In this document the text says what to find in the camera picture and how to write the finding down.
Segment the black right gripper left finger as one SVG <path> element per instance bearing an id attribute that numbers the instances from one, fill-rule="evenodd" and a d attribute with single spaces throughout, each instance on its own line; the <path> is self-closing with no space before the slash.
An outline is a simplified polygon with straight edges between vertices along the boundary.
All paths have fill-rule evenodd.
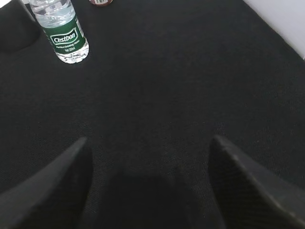
<path id="1" fill-rule="evenodd" d="M 2 229 L 75 229 L 92 185 L 92 150 L 79 138 L 46 167 L 0 196 Z"/>

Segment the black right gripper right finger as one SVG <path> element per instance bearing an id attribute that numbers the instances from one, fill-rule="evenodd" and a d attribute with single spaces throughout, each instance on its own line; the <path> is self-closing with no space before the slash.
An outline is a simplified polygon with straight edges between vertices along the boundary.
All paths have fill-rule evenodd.
<path id="1" fill-rule="evenodd" d="M 223 136 L 210 142 L 209 181 L 224 229 L 303 229 L 305 192 Z"/>

